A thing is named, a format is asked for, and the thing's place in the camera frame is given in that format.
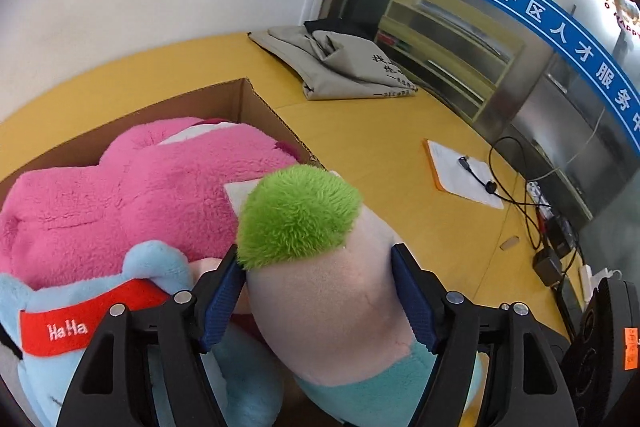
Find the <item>green fur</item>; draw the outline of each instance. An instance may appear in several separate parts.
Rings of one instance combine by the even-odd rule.
[[[340,247],[361,204],[354,187],[316,167],[295,165],[269,174],[242,207],[238,261],[254,269]]]

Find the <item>white paper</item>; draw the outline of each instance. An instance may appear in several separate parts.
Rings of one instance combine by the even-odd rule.
[[[469,172],[465,171],[458,162],[463,154],[444,147],[439,143],[428,140],[431,158],[436,169],[440,185],[447,192],[462,196],[467,200],[477,201],[478,203],[488,204],[494,208],[504,208],[500,198],[493,194],[489,194],[481,184],[478,183]],[[485,162],[478,161],[474,158],[468,160],[471,170],[484,183],[495,181],[491,175],[491,169]]]

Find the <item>plush toy with green hair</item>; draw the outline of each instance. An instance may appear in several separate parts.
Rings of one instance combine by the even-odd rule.
[[[394,230],[336,174],[297,165],[227,186],[251,309],[307,396],[358,427],[408,425],[435,357],[396,295]],[[469,400],[479,387],[476,363]]]

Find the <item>table surface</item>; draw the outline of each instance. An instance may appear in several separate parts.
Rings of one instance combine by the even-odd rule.
[[[0,180],[43,152],[150,104],[247,77],[322,164],[357,187],[450,290],[482,305],[526,302],[566,334],[551,290],[531,268],[524,216],[437,190],[421,140],[486,161],[490,146],[427,92],[411,98],[309,102],[297,75],[245,34],[156,48],[65,82],[0,123]],[[524,182],[499,156],[500,181],[522,201]],[[500,245],[519,242],[503,251]],[[577,266],[570,271],[574,285]],[[474,404],[462,425],[474,425]]]

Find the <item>orange label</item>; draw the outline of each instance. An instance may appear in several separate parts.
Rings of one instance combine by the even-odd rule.
[[[638,328],[625,328],[625,371],[638,368]]]

